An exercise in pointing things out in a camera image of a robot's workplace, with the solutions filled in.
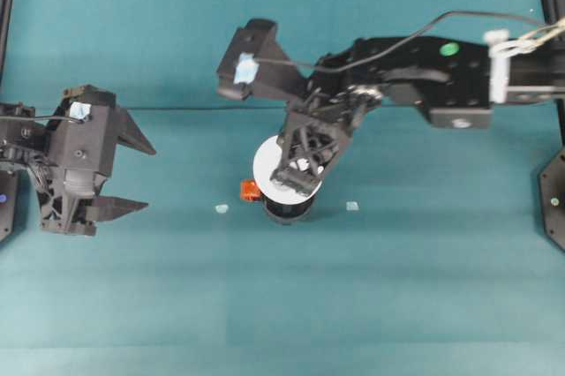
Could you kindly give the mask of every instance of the small white piece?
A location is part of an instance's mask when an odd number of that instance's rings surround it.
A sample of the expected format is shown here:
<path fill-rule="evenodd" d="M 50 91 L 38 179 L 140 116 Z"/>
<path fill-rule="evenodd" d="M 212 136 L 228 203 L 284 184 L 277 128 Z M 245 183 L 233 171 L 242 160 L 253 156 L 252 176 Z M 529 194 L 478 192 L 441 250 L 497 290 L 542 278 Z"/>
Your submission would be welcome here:
<path fill-rule="evenodd" d="M 92 104 L 86 104 L 84 102 L 75 101 L 71 104 L 69 108 L 69 117 L 78 118 L 79 120 L 84 120 L 90 116 L 90 108 Z"/>
<path fill-rule="evenodd" d="M 321 182 L 308 196 L 296 192 L 294 189 L 271 180 L 271 176 L 279 166 L 283 150 L 276 143 L 277 136 L 265 140 L 253 158 L 253 179 L 263 194 L 279 204 L 294 206 L 309 200 L 321 187 Z"/>
<path fill-rule="evenodd" d="M 242 52 L 239 55 L 233 83 L 252 83 L 255 80 L 258 70 L 259 63 L 253 60 L 253 54 Z"/>
<path fill-rule="evenodd" d="M 497 104 L 506 102 L 510 78 L 510 57 L 494 54 L 496 45 L 509 39 L 508 29 L 490 30 L 485 33 L 485 42 L 489 45 L 491 58 L 490 100 Z"/>
<path fill-rule="evenodd" d="M 226 214 L 230 210 L 230 206 L 227 204 L 218 204 L 215 206 L 215 211 L 218 214 Z"/>
<path fill-rule="evenodd" d="M 345 203 L 345 209 L 347 211 L 359 211 L 359 203 L 356 201 L 347 201 Z"/>

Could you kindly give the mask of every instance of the robotic arm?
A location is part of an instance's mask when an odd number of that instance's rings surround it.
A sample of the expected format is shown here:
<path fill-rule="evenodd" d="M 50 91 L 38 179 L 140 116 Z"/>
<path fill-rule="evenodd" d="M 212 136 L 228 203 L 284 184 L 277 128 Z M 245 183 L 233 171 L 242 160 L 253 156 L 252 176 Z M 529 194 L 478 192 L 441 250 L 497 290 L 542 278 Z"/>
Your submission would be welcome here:
<path fill-rule="evenodd" d="M 506 31 L 487 33 L 488 45 L 423 31 L 408 38 L 358 39 L 309 65 L 308 78 L 298 71 L 304 64 L 290 61 L 276 42 L 276 29 L 264 19 L 239 28 L 217 74 L 218 93 L 226 98 L 253 95 L 287 104 L 282 129 L 259 148 L 253 163 L 266 211 L 283 223 L 308 211 L 353 132 L 385 97 L 415 107 L 435 127 L 454 129 L 487 128 L 494 103 L 565 97 L 563 42 L 534 38 L 550 27 L 520 42 L 509 41 Z M 551 230 L 548 235 L 556 238 L 557 229 Z M 559 242 L 565 247 L 565 232 Z"/>
<path fill-rule="evenodd" d="M 43 125 L 39 120 L 48 122 Z M 147 206 L 100 195 L 112 175 L 117 144 L 155 154 L 111 92 L 89 85 L 66 89 L 54 115 L 46 117 L 36 116 L 34 108 L 21 103 L 0 104 L 0 144 L 2 221 L 8 229 L 0 238 L 11 230 L 19 170 L 29 174 L 37 191 L 41 228 L 51 232 L 92 236 L 95 222 Z M 4 211 L 8 206 L 11 215 Z"/>

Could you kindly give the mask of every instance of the orange object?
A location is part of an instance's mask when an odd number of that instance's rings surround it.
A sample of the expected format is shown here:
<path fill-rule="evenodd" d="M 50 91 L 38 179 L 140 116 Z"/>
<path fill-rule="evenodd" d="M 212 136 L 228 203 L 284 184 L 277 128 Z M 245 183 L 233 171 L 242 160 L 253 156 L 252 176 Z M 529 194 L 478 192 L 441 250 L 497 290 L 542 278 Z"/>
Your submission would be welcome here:
<path fill-rule="evenodd" d="M 261 199 L 261 191 L 253 179 L 241 181 L 239 198 L 247 202 L 259 201 Z"/>

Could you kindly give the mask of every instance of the green dot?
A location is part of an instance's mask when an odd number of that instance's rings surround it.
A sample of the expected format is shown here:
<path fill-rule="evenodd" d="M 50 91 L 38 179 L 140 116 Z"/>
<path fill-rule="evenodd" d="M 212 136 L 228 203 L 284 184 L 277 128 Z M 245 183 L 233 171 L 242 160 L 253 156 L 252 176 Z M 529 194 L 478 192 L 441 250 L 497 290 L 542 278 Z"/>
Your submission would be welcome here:
<path fill-rule="evenodd" d="M 457 42 L 450 42 L 441 45 L 440 54 L 443 56 L 454 56 L 459 52 L 459 44 Z"/>

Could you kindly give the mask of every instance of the white tape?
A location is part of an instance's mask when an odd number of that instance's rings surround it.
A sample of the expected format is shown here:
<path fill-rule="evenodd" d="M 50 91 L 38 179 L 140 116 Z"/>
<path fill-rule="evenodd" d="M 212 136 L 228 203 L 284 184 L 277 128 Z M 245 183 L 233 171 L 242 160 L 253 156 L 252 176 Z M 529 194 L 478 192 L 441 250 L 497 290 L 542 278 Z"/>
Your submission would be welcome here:
<path fill-rule="evenodd" d="M 506 102 L 507 88 L 510 79 L 510 57 L 501 54 L 497 49 L 508 42 L 507 29 L 491 30 L 485 33 L 485 42 L 490 46 L 488 55 L 491 58 L 490 101 L 502 104 Z"/>
<path fill-rule="evenodd" d="M 241 53 L 233 83 L 252 83 L 255 80 L 258 70 L 259 63 L 253 60 L 253 54 Z"/>
<path fill-rule="evenodd" d="M 84 120 L 85 118 L 90 116 L 91 107 L 92 104 L 86 104 L 84 102 L 75 101 L 71 104 L 71 107 L 69 108 L 69 117 Z"/>

